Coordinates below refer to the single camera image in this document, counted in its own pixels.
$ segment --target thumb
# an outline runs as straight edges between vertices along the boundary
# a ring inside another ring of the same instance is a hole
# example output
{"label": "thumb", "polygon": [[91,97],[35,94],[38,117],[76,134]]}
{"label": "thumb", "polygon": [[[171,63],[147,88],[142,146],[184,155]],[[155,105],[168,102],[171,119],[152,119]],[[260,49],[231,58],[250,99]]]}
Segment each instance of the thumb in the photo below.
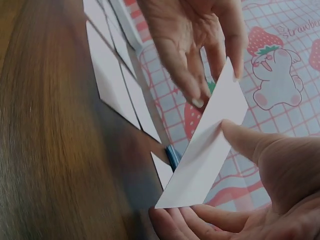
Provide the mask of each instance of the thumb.
{"label": "thumb", "polygon": [[221,128],[231,147],[256,165],[264,149],[277,140],[285,138],[281,134],[257,132],[226,119],[222,121]]}

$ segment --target fingernail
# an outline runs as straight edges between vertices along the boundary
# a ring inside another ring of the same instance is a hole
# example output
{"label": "fingernail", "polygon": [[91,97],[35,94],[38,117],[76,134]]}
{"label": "fingernail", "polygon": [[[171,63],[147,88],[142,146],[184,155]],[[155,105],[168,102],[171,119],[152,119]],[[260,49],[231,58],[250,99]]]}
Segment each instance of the fingernail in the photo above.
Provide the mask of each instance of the fingernail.
{"label": "fingernail", "polygon": [[192,99],[192,103],[199,109],[202,108],[205,104],[201,99]]}

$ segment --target pink grid pattern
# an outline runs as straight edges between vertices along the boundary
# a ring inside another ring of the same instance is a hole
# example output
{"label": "pink grid pattern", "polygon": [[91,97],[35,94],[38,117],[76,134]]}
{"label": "pink grid pattern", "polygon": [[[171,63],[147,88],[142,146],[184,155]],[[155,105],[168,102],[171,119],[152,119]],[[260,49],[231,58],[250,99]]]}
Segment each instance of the pink grid pattern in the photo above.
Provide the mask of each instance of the pink grid pattern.
{"label": "pink grid pattern", "polygon": [[[137,3],[135,0],[126,0],[125,3],[142,40],[148,41],[139,55],[139,60],[151,94],[170,142],[178,151],[183,152],[188,139],[185,134],[181,132],[177,134],[178,130],[172,129],[184,130],[184,108],[188,105],[186,106],[186,101],[172,83],[167,71],[161,67],[155,46],[149,41],[151,37],[148,26]],[[295,51],[301,57],[302,61],[292,66],[291,74],[300,76],[304,85],[301,92],[302,102],[297,107],[281,103],[270,110],[262,110],[253,101],[253,93],[260,88],[261,81],[253,73],[252,56],[246,54],[241,83],[249,104],[249,110],[243,123],[246,127],[262,132],[283,133],[297,137],[320,136],[320,74],[311,68],[308,61],[312,50],[311,43],[320,39],[320,27],[299,33],[296,30],[295,36],[287,39],[277,32],[279,26],[294,29],[303,26],[308,20],[320,21],[320,9],[317,8],[317,4],[319,2],[315,3],[314,0],[270,0],[265,4],[250,4],[243,8],[248,33],[253,27],[260,26],[265,32],[280,37],[286,49]],[[202,52],[202,59],[206,76],[209,78],[209,64],[204,52]],[[207,202],[229,210],[247,210],[267,205],[269,197],[259,180],[258,169],[231,150],[219,177],[208,194]]]}

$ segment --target hand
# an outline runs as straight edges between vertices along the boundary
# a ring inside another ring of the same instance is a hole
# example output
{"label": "hand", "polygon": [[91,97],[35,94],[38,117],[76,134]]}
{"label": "hand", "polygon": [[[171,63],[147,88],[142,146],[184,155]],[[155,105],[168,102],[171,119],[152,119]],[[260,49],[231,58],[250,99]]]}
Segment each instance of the hand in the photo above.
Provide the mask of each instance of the hand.
{"label": "hand", "polygon": [[200,55],[202,47],[213,79],[218,79],[226,55],[231,59],[235,76],[241,78],[248,37],[240,0],[138,0],[138,3],[162,64],[190,103],[200,108],[210,97]]}
{"label": "hand", "polygon": [[[265,134],[224,120],[232,147],[253,161],[272,204],[247,212],[208,205],[151,209],[161,240],[319,240],[320,138]],[[215,231],[210,223],[222,231]]]}

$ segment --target cartoon bunny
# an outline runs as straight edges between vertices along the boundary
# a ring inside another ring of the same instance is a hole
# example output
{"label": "cartoon bunny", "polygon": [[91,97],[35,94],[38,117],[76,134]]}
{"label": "cartoon bunny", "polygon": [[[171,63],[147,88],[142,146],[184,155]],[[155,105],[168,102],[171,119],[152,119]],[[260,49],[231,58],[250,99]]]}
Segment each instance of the cartoon bunny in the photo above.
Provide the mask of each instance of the cartoon bunny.
{"label": "cartoon bunny", "polygon": [[279,37],[260,27],[254,27],[249,34],[247,50],[252,55],[252,71],[262,81],[253,99],[263,110],[281,103],[295,107],[302,101],[303,82],[291,74],[292,65],[301,58],[283,46]]}

